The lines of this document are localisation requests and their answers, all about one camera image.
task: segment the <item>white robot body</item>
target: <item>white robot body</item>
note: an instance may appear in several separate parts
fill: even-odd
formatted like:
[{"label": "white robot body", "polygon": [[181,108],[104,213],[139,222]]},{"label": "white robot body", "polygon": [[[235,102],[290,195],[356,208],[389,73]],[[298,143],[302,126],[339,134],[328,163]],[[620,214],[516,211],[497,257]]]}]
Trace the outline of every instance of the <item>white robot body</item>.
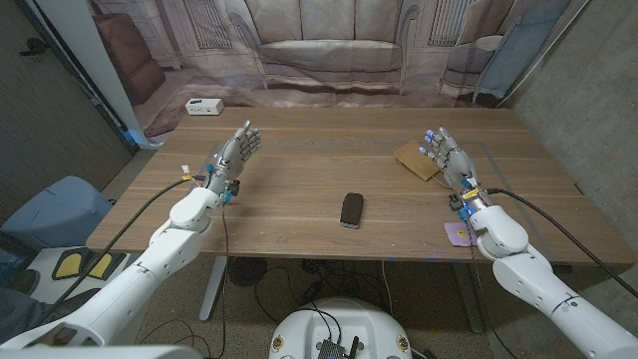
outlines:
[{"label": "white robot body", "polygon": [[[329,313],[341,326],[344,354],[350,355],[354,337],[359,337],[356,359],[412,358],[406,331],[392,316],[365,301],[353,298],[325,298],[315,302],[317,308]],[[319,358],[321,345],[328,339],[328,326],[312,304],[288,315],[275,330],[270,342],[270,359]],[[339,328],[328,315],[323,315],[332,333],[332,342],[339,339]]]}]

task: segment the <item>blue connector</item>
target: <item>blue connector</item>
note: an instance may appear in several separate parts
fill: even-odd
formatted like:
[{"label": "blue connector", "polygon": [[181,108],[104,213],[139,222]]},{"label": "blue connector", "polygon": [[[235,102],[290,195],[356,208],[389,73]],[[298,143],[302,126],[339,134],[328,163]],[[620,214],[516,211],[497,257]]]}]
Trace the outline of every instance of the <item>blue connector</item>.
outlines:
[{"label": "blue connector", "polygon": [[468,221],[468,214],[466,213],[466,210],[464,208],[459,209],[458,214],[459,214],[459,218],[462,221]]},{"label": "blue connector", "polygon": [[467,189],[472,189],[472,185],[468,179],[461,179],[461,184]]}]

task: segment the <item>purple sticker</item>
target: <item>purple sticker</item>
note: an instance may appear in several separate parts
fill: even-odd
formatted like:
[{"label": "purple sticker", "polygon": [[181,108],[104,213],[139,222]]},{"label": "purple sticker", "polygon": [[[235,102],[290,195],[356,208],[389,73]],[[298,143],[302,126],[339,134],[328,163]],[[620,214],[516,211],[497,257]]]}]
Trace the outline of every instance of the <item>purple sticker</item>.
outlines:
[{"label": "purple sticker", "polygon": [[477,245],[477,235],[471,228],[468,233],[468,225],[464,222],[446,222],[446,232],[453,246],[470,246],[470,238],[472,245]]}]

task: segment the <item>power strip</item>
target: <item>power strip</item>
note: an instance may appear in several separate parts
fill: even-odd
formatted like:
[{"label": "power strip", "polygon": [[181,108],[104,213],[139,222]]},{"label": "power strip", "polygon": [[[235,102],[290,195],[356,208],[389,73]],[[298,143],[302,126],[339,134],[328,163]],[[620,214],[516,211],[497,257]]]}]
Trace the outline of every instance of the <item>power strip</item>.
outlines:
[{"label": "power strip", "polygon": [[221,99],[190,99],[185,106],[189,115],[219,115],[223,110]]}]

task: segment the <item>black cable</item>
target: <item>black cable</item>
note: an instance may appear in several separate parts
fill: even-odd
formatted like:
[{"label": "black cable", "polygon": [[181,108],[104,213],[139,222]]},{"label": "black cable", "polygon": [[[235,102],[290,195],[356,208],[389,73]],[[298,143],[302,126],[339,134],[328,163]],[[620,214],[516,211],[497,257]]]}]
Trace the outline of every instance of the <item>black cable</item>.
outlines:
[{"label": "black cable", "polygon": [[[466,223],[466,227],[468,228],[468,237],[470,239],[470,243],[472,243],[472,232],[470,231],[470,224],[466,220],[465,220],[465,223]],[[494,336],[496,337],[500,345],[503,348],[505,348],[507,353],[509,353],[509,355],[511,355],[512,358],[518,359],[514,355],[514,353],[512,353],[511,350],[505,345],[502,339],[500,339],[500,335],[498,335],[498,332],[496,332],[496,329],[494,328],[494,325],[491,321],[491,317],[489,316],[489,311],[487,311],[487,305],[485,304],[485,293],[482,290],[482,283],[480,281],[479,268],[477,267],[477,261],[475,259],[475,250],[474,250],[474,247],[471,245],[470,245],[470,252],[472,253],[472,263],[475,266],[475,274],[477,275],[478,289],[480,291],[480,303],[482,304],[483,312],[485,313],[485,317],[487,318],[487,324],[489,324],[489,328],[491,329],[491,332],[494,333]]]},{"label": "black cable", "polygon": [[140,208],[138,210],[138,212],[133,216],[133,218],[131,218],[129,220],[129,222],[127,224],[125,224],[124,227],[122,227],[122,229],[120,229],[120,231],[118,232],[118,234],[116,234],[116,236],[111,239],[111,241],[109,242],[109,244],[107,244],[107,246],[100,252],[100,254],[98,254],[97,257],[95,257],[93,259],[93,261],[82,271],[82,274],[80,274],[80,276],[78,277],[78,279],[76,279],[76,281],[69,287],[69,289],[67,289],[57,300],[55,303],[53,303],[53,305],[49,308],[49,310],[47,310],[44,315],[42,316],[42,319],[35,322],[33,324],[33,326],[29,329],[33,329],[37,326],[40,326],[42,324],[44,324],[44,322],[51,316],[51,314],[53,314],[53,312],[58,308],[58,306],[60,306],[60,304],[67,299],[67,297],[69,296],[69,294],[71,294],[71,292],[73,292],[78,285],[80,285],[80,283],[82,283],[82,281],[89,275],[89,273],[93,270],[93,268],[96,267],[96,265],[98,265],[98,263],[100,262],[100,260],[102,260],[102,258],[107,255],[107,253],[109,252],[109,250],[111,250],[111,247],[113,247],[113,245],[118,241],[118,239],[120,239],[120,237],[124,234],[124,232],[127,231],[127,229],[129,229],[129,227],[133,224],[133,222],[136,221],[136,219],[138,219],[138,217],[149,207],[149,205],[151,205],[151,203],[153,203],[156,199],[158,199],[162,194],[168,192],[169,190],[173,189],[174,187],[189,181],[190,179],[180,179],[176,182],[174,182],[173,184],[170,184],[169,186],[167,186],[166,188],[162,189],[161,191],[159,191],[156,195],[154,195],[151,199],[149,199],[143,206],[142,208]]},{"label": "black cable", "polygon": [[193,342],[192,342],[193,344],[190,345],[191,347],[194,346],[194,339],[195,338],[201,339],[201,341],[206,345],[206,350],[208,351],[208,356],[206,358],[204,358],[204,359],[211,359],[210,358],[210,345],[208,345],[208,342],[206,341],[206,339],[204,339],[201,335],[197,335],[197,334],[186,335],[185,337],[174,341],[172,344],[175,345],[175,344],[179,343],[180,341],[186,340],[188,338],[193,340]]},{"label": "black cable", "polygon": [[592,253],[589,249],[587,249],[586,246],[584,246],[580,241],[578,241],[578,239],[576,239],[573,235],[571,235],[571,233],[569,231],[567,231],[567,229],[565,229],[562,225],[560,225],[560,223],[558,223],[558,221],[556,221],[556,219],[552,218],[549,214],[545,213],[542,209],[538,208],[537,206],[535,206],[534,204],[532,204],[530,201],[526,200],[525,198],[523,198],[521,196],[518,196],[518,195],[516,195],[516,194],[514,194],[514,193],[512,193],[512,192],[510,192],[508,190],[505,190],[505,189],[489,188],[489,189],[486,190],[486,192],[488,194],[494,194],[494,193],[507,194],[510,197],[522,202],[526,206],[528,206],[531,209],[533,209],[536,212],[538,212],[538,214],[540,214],[543,217],[545,217],[545,219],[549,220],[551,222],[551,224],[553,224],[556,228],[558,228],[558,230],[560,230],[563,234],[565,234],[567,236],[567,238],[569,238],[569,240],[571,240],[574,244],[576,244],[576,246],[578,248],[580,248],[580,250],[582,250],[585,254],[587,254],[587,256],[590,257],[594,262],[596,262],[596,264],[598,264],[604,271],[606,271],[607,274],[611,275],[611,277],[616,282],[618,282],[618,284],[622,285],[634,297],[638,298],[638,291],[636,291],[636,289],[634,289],[631,285],[629,285],[621,277],[619,277],[618,275],[613,273],[611,271],[611,269],[605,263],[602,262],[602,260],[598,259],[598,257],[594,253]]},{"label": "black cable", "polygon": [[[340,276],[340,277],[342,277],[342,281],[343,281],[343,279],[344,279],[344,278],[343,278],[344,276],[345,276],[345,277],[353,277],[355,281],[357,281],[357,279],[356,279],[356,278],[357,278],[357,276],[361,276],[361,278],[362,278],[362,279],[363,279],[363,280],[364,280],[364,281],[365,281],[368,285],[370,285],[370,286],[371,286],[371,288],[373,288],[373,289],[376,289],[376,290],[377,290],[377,295],[379,296],[379,298],[381,298],[381,299],[380,299],[380,301],[379,301],[379,303],[380,303],[381,305],[379,305],[379,306],[385,306],[386,311],[387,311],[387,312],[390,312],[390,309],[389,309],[389,303],[388,303],[388,296],[384,294],[384,292],[386,291],[386,288],[385,288],[385,286],[384,286],[384,284],[383,284],[383,281],[381,281],[381,279],[379,279],[378,277],[376,277],[376,276],[374,276],[374,275],[372,275],[372,274],[369,274],[369,273],[363,273],[363,272],[356,271],[355,269],[353,269],[352,271],[344,272],[344,273],[336,273],[335,271],[336,271],[336,270],[340,270],[339,268],[331,269],[331,268],[329,268],[329,267],[328,267],[328,265],[329,265],[329,264],[336,264],[336,263],[339,263],[339,262],[340,262],[339,260],[332,261],[332,262],[328,262],[328,261],[322,262],[322,267],[324,268],[324,270],[326,270],[326,276],[325,276],[325,277],[324,277],[324,276],[322,276],[322,274],[321,274],[321,273],[317,273],[317,274],[318,274],[318,275],[319,275],[319,277],[321,277],[321,279],[322,279],[323,281],[325,281],[325,282],[328,284],[328,286],[329,286],[331,289],[333,289],[333,290],[334,290],[337,294],[342,293],[342,292],[344,292],[344,291],[343,291],[343,290],[341,290],[341,289],[335,288],[335,287],[334,287],[334,285],[332,285],[332,284],[328,281],[328,276],[330,276],[330,275],[333,275],[333,276]],[[372,279],[376,280],[376,281],[377,281],[377,283],[372,283],[372,282],[370,282],[367,278],[372,278]]]},{"label": "black cable", "polygon": [[263,280],[263,278],[265,278],[266,274],[268,274],[269,272],[271,272],[273,270],[277,270],[277,269],[281,269],[281,270],[286,272],[286,277],[288,278],[288,290],[290,291],[290,295],[292,295],[292,298],[295,300],[295,302],[297,302],[298,305],[302,305],[302,303],[297,299],[297,297],[292,292],[292,286],[290,284],[290,272],[288,271],[288,268],[283,267],[283,266],[279,266],[279,265],[278,266],[274,266],[274,267],[266,270],[265,273],[263,273],[263,275],[261,276],[261,279],[259,279],[259,281],[253,287],[253,293],[254,293],[254,296],[255,296],[255,301],[257,302],[257,305],[259,305],[259,308],[261,308],[261,311],[264,314],[266,314],[266,316],[268,318],[270,318],[270,320],[272,320],[273,323],[275,323],[276,325],[279,325],[279,322],[277,321],[277,319],[275,319],[272,315],[270,315],[270,313],[268,313],[266,308],[261,304],[261,301],[259,301],[259,295],[257,293],[257,287],[259,286],[259,283],[261,282],[261,280]]},{"label": "black cable", "polygon": [[[188,331],[190,332],[190,335],[194,335],[194,333],[192,332],[192,328],[190,328],[190,325],[188,325],[188,323],[186,323],[185,320],[181,320],[181,319],[171,319],[169,321],[166,321],[162,324],[160,324],[158,327],[156,327],[155,329],[153,329],[149,334],[147,334],[147,336],[144,337],[144,339],[142,339],[140,341],[140,344],[144,344],[144,342],[151,336],[153,335],[153,333],[155,333],[156,331],[158,331],[160,328],[163,328],[165,325],[169,324],[169,323],[173,323],[173,322],[180,322],[183,323],[186,328],[188,328]],[[194,338],[192,339],[192,341],[190,342],[190,346],[194,345]]]},{"label": "black cable", "polygon": [[[225,203],[223,203],[221,205],[221,221],[223,223],[223,231],[226,237],[226,258],[228,258],[228,254],[229,254],[229,249],[228,249],[228,242],[229,242],[229,238],[228,238],[228,227],[226,226],[226,217],[225,217]],[[162,328],[163,326],[165,326],[166,324],[169,324],[171,322],[174,321],[179,321],[182,322],[186,325],[186,327],[188,328],[188,331],[190,331],[190,335],[187,335],[175,342],[173,342],[172,344],[177,344],[182,340],[186,340],[188,338],[191,338],[192,341],[190,343],[190,346],[193,347],[194,346],[194,338],[199,338],[201,339],[204,344],[206,345],[206,349],[208,350],[208,356],[204,359],[219,359],[223,356],[223,353],[226,349],[226,282],[228,279],[228,260],[226,260],[226,265],[224,268],[224,277],[223,277],[223,283],[221,286],[221,327],[222,327],[222,331],[221,331],[221,353],[219,354],[219,356],[217,357],[211,357],[210,356],[210,345],[208,344],[208,342],[206,341],[205,338],[203,338],[201,335],[197,335],[194,334],[192,332],[192,328],[190,328],[190,326],[188,325],[188,323],[186,323],[184,320],[181,319],[173,319],[173,320],[169,320],[168,322],[165,322],[163,324],[161,324],[160,326],[158,326],[157,328],[153,329],[151,331],[151,333],[147,334],[146,337],[144,337],[144,339],[142,339],[142,341],[140,342],[140,344],[144,343],[145,340],[147,340],[147,338],[149,336],[151,336],[151,334],[155,333],[158,329]]]},{"label": "black cable", "polygon": [[330,330],[330,325],[328,324],[326,317],[324,317],[323,314],[321,314],[314,300],[311,300],[310,302],[312,303],[312,306],[315,307],[315,309],[317,310],[317,313],[319,313],[319,316],[321,316],[321,319],[323,319],[323,322],[326,323],[326,326],[328,327],[328,340],[332,343],[332,330]]},{"label": "black cable", "polygon": [[339,328],[339,338],[337,339],[337,345],[341,344],[341,325],[339,325],[339,322],[337,321],[337,319],[335,319],[335,317],[332,316],[332,314],[327,313],[327,312],[325,312],[323,310],[313,309],[313,308],[299,308],[299,309],[295,310],[295,312],[302,311],[302,310],[316,311],[319,314],[326,314],[327,316],[332,318],[332,320],[334,320],[335,323],[337,324],[337,328]]},{"label": "black cable", "polygon": [[[228,260],[229,257],[229,248],[228,243],[230,238],[228,237],[228,226],[226,225],[226,214],[225,214],[226,203],[223,202],[221,204],[221,222],[223,223],[223,232],[226,237],[226,265],[223,271],[223,284],[221,286],[221,353],[219,353],[216,357],[210,356],[210,348],[208,348],[208,358],[206,359],[219,359],[223,356],[224,351],[226,350],[226,282],[228,281]],[[204,343],[206,343],[206,347],[208,347],[208,342],[205,339],[201,338]]]}]

